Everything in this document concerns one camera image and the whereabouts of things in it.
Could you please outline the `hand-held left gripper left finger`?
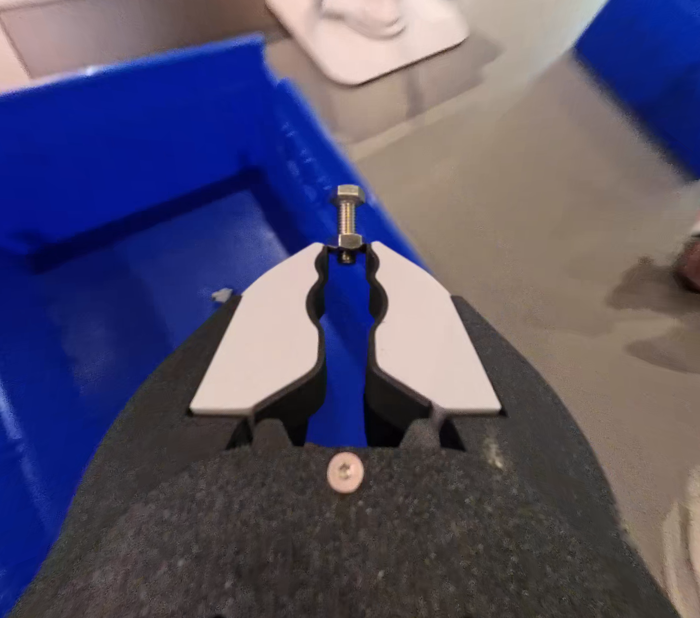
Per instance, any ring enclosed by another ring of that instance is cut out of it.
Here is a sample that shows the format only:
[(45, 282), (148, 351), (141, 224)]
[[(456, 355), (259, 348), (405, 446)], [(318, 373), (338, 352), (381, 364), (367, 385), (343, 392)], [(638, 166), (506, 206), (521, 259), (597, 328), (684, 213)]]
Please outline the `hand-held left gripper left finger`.
[(309, 417), (326, 391), (320, 325), (328, 248), (315, 242), (244, 290), (189, 409), (200, 416)]

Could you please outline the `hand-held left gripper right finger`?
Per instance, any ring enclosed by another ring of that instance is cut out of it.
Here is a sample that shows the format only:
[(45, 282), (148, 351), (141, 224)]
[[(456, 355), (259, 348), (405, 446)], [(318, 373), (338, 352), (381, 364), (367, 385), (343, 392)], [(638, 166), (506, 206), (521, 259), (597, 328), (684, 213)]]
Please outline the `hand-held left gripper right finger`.
[(366, 250), (365, 399), (380, 417), (497, 415), (503, 406), (451, 293), (381, 242)]

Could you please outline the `blue plastic bin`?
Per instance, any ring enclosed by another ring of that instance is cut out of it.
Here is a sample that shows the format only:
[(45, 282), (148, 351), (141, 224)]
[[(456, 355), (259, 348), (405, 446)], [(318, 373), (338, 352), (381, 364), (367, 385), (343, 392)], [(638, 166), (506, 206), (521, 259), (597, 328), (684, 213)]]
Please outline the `blue plastic bin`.
[(139, 386), (364, 185), (260, 36), (1, 94), (1, 616)]
[(699, 0), (608, 0), (575, 57), (699, 178)]

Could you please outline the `person's right hand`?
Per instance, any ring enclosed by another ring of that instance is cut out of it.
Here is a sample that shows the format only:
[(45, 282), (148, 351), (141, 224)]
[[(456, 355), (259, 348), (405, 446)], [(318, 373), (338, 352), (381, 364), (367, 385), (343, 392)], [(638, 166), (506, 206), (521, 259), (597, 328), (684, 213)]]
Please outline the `person's right hand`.
[(699, 294), (699, 235), (691, 235), (673, 265), (673, 278), (684, 290)]

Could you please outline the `person in white shirt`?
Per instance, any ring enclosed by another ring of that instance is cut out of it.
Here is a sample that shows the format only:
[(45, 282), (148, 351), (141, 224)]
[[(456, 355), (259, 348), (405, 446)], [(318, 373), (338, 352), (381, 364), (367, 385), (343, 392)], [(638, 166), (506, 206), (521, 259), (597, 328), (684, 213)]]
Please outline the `person in white shirt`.
[(666, 594), (681, 617), (699, 616), (699, 466), (662, 524)]

